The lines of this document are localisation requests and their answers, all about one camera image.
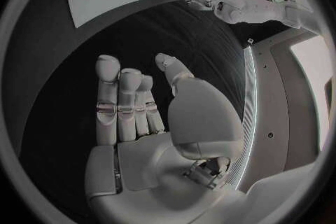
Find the glowing edge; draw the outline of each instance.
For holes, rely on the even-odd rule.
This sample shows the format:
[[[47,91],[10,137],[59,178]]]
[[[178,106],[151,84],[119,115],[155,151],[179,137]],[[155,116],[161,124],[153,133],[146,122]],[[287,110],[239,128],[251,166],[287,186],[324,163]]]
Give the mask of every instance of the glowing edge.
[[[251,151],[252,151],[252,147],[253,147],[253,143],[254,143],[254,137],[255,137],[255,130],[256,130],[256,115],[257,115],[257,111],[258,111],[258,84],[257,84],[257,80],[256,80],[256,71],[255,71],[255,64],[254,64],[254,58],[253,58],[253,53],[252,53],[252,48],[248,47],[249,51],[250,51],[250,55],[251,55],[251,62],[252,62],[252,68],[253,68],[253,73],[254,73],[254,83],[255,83],[255,92],[254,92],[254,98],[255,98],[255,111],[254,111],[254,124],[253,124],[253,134],[252,134],[252,142],[249,146],[248,149],[248,157],[246,158],[245,161],[245,165],[244,165],[244,169],[241,173],[240,179],[235,187],[235,189],[237,190],[239,188],[240,182],[245,174],[246,168],[248,166],[249,160],[250,160],[250,156],[251,156]]]

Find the robotic arm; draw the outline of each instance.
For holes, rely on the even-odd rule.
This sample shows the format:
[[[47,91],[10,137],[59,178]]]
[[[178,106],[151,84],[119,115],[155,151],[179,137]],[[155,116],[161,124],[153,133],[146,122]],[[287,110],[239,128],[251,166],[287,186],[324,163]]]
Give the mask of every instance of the robotic arm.
[[[228,24],[250,24],[279,21],[292,28],[306,28],[319,34],[319,27],[309,10],[295,2],[274,3],[268,0],[186,0],[198,10],[213,10],[216,17]]]

